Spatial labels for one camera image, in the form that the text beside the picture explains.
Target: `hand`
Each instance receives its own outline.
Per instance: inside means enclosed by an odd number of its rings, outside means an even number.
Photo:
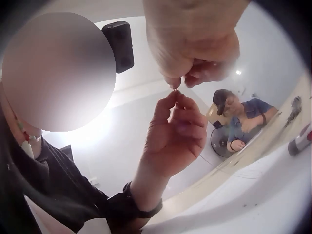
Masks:
[[[260,125],[260,119],[263,118],[261,115],[257,116],[252,119],[246,119],[241,124],[241,131],[242,132],[250,132],[253,130],[256,126]]]
[[[229,75],[240,54],[234,28],[248,3],[143,0],[148,43],[172,89],[182,76],[192,88]]]
[[[190,165],[206,144],[207,121],[196,103],[181,94],[171,92],[158,101],[150,123],[141,163],[165,178]]]
[[[241,149],[243,149],[245,147],[245,143],[242,142],[241,140],[235,140],[232,142],[232,148],[235,151],[240,151]]]

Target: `short sleeve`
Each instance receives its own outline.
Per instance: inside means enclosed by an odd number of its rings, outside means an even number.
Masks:
[[[235,123],[234,123],[233,118],[231,119],[229,126],[230,126],[229,138],[228,138],[227,142],[232,142],[236,139],[236,137],[235,137]]]
[[[273,106],[271,106],[270,104],[260,100],[260,99],[253,99],[254,103],[256,104],[258,110],[260,113],[264,114],[265,112],[267,112],[269,109],[271,109]]]

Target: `wrist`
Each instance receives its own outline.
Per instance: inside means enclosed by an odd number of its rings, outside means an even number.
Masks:
[[[256,119],[257,125],[262,125],[263,122],[264,122],[264,119],[263,119],[262,115],[259,115],[259,116],[255,117],[255,119]]]
[[[148,165],[140,162],[130,190],[141,211],[151,211],[159,204],[170,178],[153,172]]]

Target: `white pendant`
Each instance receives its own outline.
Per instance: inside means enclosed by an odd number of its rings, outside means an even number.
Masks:
[[[22,149],[25,151],[25,153],[28,154],[29,157],[35,158],[34,153],[32,151],[32,146],[30,145],[30,143],[28,141],[23,142]]]

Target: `black device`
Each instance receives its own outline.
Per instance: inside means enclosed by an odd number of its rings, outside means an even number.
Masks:
[[[119,74],[132,68],[134,57],[130,24],[125,21],[107,24],[102,28],[102,33],[112,47],[116,61],[116,72]]]

